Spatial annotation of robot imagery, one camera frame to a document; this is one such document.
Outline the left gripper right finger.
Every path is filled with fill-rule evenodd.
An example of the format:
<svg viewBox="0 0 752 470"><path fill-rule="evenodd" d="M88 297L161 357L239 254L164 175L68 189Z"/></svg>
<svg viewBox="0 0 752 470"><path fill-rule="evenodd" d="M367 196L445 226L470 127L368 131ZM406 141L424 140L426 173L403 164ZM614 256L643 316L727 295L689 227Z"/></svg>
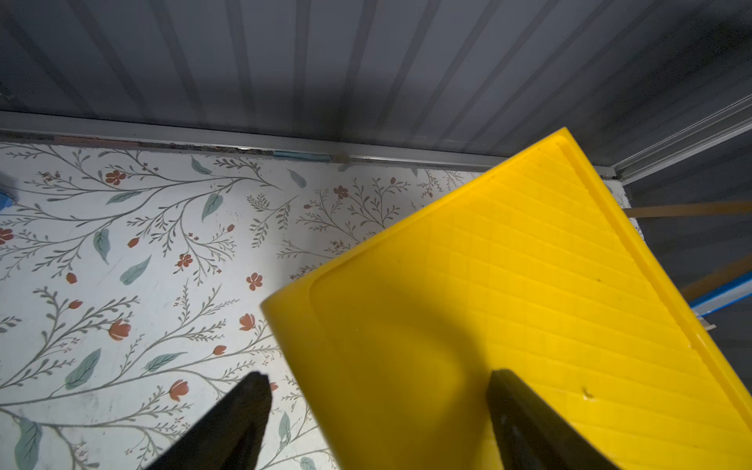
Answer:
<svg viewBox="0 0 752 470"><path fill-rule="evenodd" d="M491 374L486 401L505 469L616 467L513 371Z"/></svg>

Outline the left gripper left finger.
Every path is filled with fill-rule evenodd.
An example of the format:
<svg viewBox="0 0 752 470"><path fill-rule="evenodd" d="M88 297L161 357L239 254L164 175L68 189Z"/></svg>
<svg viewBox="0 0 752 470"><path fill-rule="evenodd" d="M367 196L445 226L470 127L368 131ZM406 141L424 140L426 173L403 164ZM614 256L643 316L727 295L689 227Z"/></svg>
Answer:
<svg viewBox="0 0 752 470"><path fill-rule="evenodd" d="M254 469L272 405L268 376L244 377L152 469Z"/></svg>

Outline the yellow drawer cabinet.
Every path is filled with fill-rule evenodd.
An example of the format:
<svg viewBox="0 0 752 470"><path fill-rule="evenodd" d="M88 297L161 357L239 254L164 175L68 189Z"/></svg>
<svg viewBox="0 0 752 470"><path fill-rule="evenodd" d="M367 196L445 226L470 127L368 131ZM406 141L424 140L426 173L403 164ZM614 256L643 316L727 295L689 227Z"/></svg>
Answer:
<svg viewBox="0 0 752 470"><path fill-rule="evenodd" d="M344 469L497 469L508 369L611 462L747 469L751 398L567 129L262 311Z"/></svg>

